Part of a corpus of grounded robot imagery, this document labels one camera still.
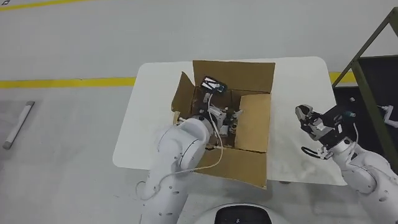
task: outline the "black panel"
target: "black panel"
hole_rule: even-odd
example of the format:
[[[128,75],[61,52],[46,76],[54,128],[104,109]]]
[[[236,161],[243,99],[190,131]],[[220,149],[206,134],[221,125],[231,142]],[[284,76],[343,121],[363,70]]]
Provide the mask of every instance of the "black panel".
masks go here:
[[[394,106],[390,119],[398,121],[398,58],[364,58],[359,64],[377,105]],[[398,129],[386,126],[397,150]]]
[[[259,207],[237,205],[217,211],[215,224],[271,224],[268,213]]]

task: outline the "box flap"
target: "box flap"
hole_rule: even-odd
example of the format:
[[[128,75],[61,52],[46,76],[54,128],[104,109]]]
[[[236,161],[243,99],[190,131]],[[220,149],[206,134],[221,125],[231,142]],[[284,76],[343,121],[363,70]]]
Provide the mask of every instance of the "box flap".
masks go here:
[[[172,111],[179,111],[180,116],[187,118],[191,111],[191,101],[195,86],[193,86],[188,75],[181,73],[180,82],[172,101]]]
[[[220,158],[220,149],[206,151],[197,167],[210,166]],[[239,180],[264,187],[267,183],[267,154],[226,148],[220,163],[198,173]]]
[[[271,95],[245,95],[241,98],[243,110],[236,128],[235,148],[267,152]]]
[[[196,86],[209,76],[227,84],[229,89],[270,93],[274,70],[275,63],[193,61]]]

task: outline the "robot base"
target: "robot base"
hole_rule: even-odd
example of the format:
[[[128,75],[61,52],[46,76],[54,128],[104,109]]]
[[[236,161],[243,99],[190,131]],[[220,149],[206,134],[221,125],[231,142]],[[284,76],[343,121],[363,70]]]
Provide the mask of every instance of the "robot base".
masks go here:
[[[251,203],[231,203],[212,208],[195,222],[195,224],[221,223],[289,224],[269,208]]]

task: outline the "white cable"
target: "white cable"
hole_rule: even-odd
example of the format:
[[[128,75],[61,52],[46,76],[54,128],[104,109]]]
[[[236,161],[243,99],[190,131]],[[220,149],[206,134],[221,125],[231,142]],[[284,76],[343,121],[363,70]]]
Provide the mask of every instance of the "white cable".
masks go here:
[[[347,162],[348,162],[348,159],[350,159],[350,158],[352,157],[352,156],[351,156],[351,153],[352,153],[352,152],[355,152],[355,148],[356,148],[356,145],[357,145],[358,139],[359,139],[358,129],[356,129],[355,123],[353,123],[353,126],[354,126],[355,133],[356,133],[356,139],[355,139],[355,143],[354,143],[354,148],[352,148],[352,150],[349,151],[349,154],[348,154],[348,157],[347,157],[345,163],[347,163]]]
[[[220,133],[218,132],[218,129],[217,129],[217,125],[216,125],[216,123],[213,121],[213,118],[211,117],[211,113],[210,113],[210,101],[211,101],[211,97],[213,97],[213,94],[210,95],[210,97],[209,97],[209,99],[208,99],[208,101],[207,101],[207,103],[208,103],[207,111],[209,112],[210,121],[211,121],[211,123],[212,123],[212,125],[213,125],[213,129],[215,130],[216,137],[217,137],[217,139],[220,141],[221,154],[220,154],[220,158],[218,159],[218,161],[217,161],[215,164],[211,165],[211,166],[205,166],[205,167],[199,167],[199,168],[194,168],[194,169],[181,170],[181,171],[178,171],[178,172],[173,172],[173,173],[170,173],[170,174],[165,175],[163,178],[161,178],[161,180],[159,181],[159,183],[157,184],[157,186],[154,187],[154,193],[153,193],[150,197],[148,197],[148,198],[142,198],[141,196],[139,196],[138,191],[137,191],[137,188],[138,188],[138,186],[139,186],[141,183],[145,183],[145,182],[144,182],[144,181],[138,182],[138,183],[136,184],[136,195],[137,195],[141,200],[146,201],[146,200],[149,200],[149,199],[153,198],[155,195],[157,195],[157,193],[159,193],[159,191],[160,191],[160,188],[161,188],[160,185],[161,185],[161,183],[163,182],[163,180],[166,179],[167,177],[171,176],[171,175],[177,175],[177,174],[181,174],[181,173],[185,173],[185,172],[193,172],[193,171],[197,171],[197,170],[201,170],[201,169],[210,169],[210,168],[213,168],[214,166],[217,166],[217,165],[221,162],[221,159],[223,158],[223,149],[224,149],[224,147],[223,147],[223,142],[222,142],[221,137],[220,137]]]

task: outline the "gray floor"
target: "gray floor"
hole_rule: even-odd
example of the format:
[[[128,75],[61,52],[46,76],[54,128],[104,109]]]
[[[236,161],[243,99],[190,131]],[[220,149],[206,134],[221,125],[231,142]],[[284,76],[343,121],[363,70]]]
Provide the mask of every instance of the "gray floor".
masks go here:
[[[0,223],[137,223],[147,172],[112,155],[131,88],[0,90],[36,104],[10,151],[0,149]],[[370,223],[346,187],[269,182],[268,190],[195,174],[179,224],[230,202],[261,203],[292,223]]]

